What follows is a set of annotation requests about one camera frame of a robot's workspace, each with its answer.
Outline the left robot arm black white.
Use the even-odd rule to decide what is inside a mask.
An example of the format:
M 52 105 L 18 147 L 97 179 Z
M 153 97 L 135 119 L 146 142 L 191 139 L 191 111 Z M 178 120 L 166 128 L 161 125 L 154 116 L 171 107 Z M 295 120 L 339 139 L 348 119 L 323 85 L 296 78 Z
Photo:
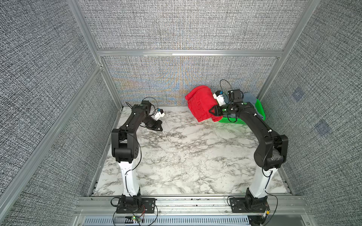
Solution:
M 135 176 L 135 169 L 142 157 L 141 146 L 137 139 L 137 130 L 144 127 L 151 131 L 162 131 L 163 109 L 155 107 L 143 99 L 140 104 L 131 107 L 131 113 L 125 123 L 111 132 L 112 156 L 118 163 L 123 179 L 123 194 L 120 198 L 125 207 L 141 207 L 141 191 Z

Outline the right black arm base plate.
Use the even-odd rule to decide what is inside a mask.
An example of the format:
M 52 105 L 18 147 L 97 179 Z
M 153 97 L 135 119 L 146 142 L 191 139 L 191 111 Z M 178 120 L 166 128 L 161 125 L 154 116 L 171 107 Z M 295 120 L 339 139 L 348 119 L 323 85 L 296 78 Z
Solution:
M 265 213 L 270 210 L 267 197 L 232 197 L 229 204 L 233 213 Z

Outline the red long pants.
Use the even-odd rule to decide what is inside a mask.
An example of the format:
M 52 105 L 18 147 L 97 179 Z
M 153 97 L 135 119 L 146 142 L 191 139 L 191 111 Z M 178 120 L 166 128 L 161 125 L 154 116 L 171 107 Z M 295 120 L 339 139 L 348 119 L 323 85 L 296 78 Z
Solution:
M 217 105 L 217 101 L 213 97 L 213 93 L 208 86 L 198 86 L 185 96 L 188 108 L 198 122 L 212 119 L 213 122 L 218 122 L 222 116 L 214 116 L 209 113 L 209 110 Z

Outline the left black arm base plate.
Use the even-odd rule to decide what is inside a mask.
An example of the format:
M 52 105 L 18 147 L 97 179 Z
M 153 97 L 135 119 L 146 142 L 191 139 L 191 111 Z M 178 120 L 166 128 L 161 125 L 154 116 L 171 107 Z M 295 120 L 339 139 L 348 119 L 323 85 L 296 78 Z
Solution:
M 122 196 L 117 203 L 116 213 L 154 213 L 156 207 L 155 198 L 131 198 Z

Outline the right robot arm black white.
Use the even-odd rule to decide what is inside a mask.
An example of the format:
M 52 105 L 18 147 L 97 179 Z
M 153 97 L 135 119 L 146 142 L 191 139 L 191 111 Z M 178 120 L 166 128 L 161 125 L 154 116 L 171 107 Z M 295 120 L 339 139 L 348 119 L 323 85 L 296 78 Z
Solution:
M 213 97 L 217 104 L 209 109 L 211 115 L 226 118 L 234 115 L 236 120 L 242 120 L 251 129 L 259 142 L 254 152 L 256 170 L 253 182 L 244 198 L 230 199 L 233 212 L 268 211 L 268 188 L 273 176 L 286 161 L 288 138 L 267 125 L 253 104 L 244 100 L 244 94 L 239 89 L 218 90 Z

